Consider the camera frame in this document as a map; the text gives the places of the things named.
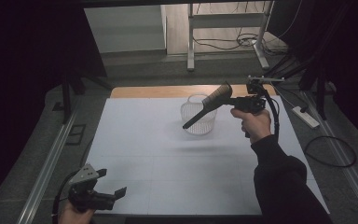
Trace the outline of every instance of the plastic container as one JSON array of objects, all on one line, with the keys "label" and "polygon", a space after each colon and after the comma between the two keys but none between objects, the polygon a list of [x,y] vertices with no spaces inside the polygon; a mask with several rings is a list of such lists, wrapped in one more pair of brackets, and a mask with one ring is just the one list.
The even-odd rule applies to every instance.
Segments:
[{"label": "plastic container", "polygon": [[[198,99],[200,99],[199,102],[191,102],[190,99],[193,98],[193,100],[194,100],[194,98],[196,98],[194,96],[207,97],[208,95],[205,93],[192,94],[187,98],[187,102],[182,104],[181,115],[182,115],[182,121],[184,124],[186,122],[188,122],[190,119],[192,119],[196,114],[198,114],[203,108],[202,100],[205,97],[203,97],[203,98],[197,97]],[[196,123],[194,123],[191,127],[189,127],[188,129],[185,129],[185,130],[188,133],[195,134],[195,135],[204,135],[204,134],[209,133],[213,128],[216,114],[217,114],[217,109],[209,112],[204,117],[199,119]]]}]

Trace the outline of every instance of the black sleeve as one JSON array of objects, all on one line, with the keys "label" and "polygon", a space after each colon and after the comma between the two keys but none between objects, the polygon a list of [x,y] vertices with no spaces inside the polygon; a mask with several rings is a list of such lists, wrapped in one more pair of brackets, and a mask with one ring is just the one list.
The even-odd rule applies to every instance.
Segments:
[{"label": "black sleeve", "polygon": [[274,135],[252,144],[258,159],[255,193],[266,223],[333,223],[307,186],[307,168],[287,156]]}]

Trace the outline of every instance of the white paper sheet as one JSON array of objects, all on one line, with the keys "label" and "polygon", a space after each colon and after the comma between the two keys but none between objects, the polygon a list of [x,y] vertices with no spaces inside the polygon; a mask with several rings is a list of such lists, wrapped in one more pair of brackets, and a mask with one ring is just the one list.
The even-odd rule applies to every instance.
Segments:
[{"label": "white paper sheet", "polygon": [[[279,143],[308,168],[308,184],[323,197],[310,171],[280,97]],[[217,111],[213,130],[195,136],[182,129],[186,98],[108,99],[87,162],[107,169],[95,190],[127,195],[107,214],[260,215],[253,182],[257,157],[231,116]]]}]

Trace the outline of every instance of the human hand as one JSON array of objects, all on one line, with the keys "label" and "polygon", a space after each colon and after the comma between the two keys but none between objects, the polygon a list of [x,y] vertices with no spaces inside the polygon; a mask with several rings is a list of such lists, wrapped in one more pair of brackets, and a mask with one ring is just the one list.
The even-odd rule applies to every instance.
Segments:
[{"label": "human hand", "polygon": [[85,213],[80,213],[67,201],[62,209],[59,224],[89,224],[95,210],[88,209]]},{"label": "human hand", "polygon": [[242,119],[242,131],[248,132],[251,135],[250,140],[252,144],[271,135],[271,118],[266,109],[253,115],[234,108],[231,109],[231,114],[234,118]]}]

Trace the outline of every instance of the power strip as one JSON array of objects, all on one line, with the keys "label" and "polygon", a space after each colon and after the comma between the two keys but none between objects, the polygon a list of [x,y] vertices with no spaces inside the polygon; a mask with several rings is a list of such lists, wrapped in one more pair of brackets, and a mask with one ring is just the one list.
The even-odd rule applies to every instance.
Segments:
[{"label": "power strip", "polygon": [[316,121],[313,117],[311,117],[307,112],[301,113],[301,108],[299,106],[296,106],[292,109],[292,111],[299,116],[304,122],[308,124],[312,129],[319,126],[319,122]]}]

